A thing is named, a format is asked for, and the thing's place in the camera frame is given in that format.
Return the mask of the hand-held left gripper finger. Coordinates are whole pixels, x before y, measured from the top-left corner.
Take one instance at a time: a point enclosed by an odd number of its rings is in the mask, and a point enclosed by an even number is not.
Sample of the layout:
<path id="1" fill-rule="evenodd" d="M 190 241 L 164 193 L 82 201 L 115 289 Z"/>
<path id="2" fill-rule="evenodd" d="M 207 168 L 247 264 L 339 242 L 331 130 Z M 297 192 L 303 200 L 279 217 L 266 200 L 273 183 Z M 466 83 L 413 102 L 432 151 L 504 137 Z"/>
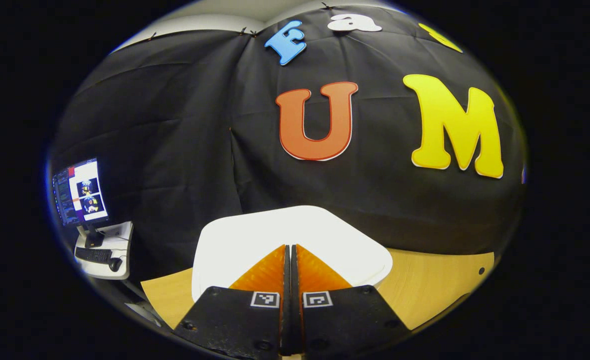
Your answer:
<path id="1" fill-rule="evenodd" d="M 350 285 L 301 244 L 291 271 L 292 339 L 304 358 L 365 358 L 409 337 L 373 285 Z"/>
<path id="2" fill-rule="evenodd" d="M 283 244 L 231 287 L 208 287 L 174 334 L 220 358 L 280 358 L 292 319 L 291 269 Z"/>

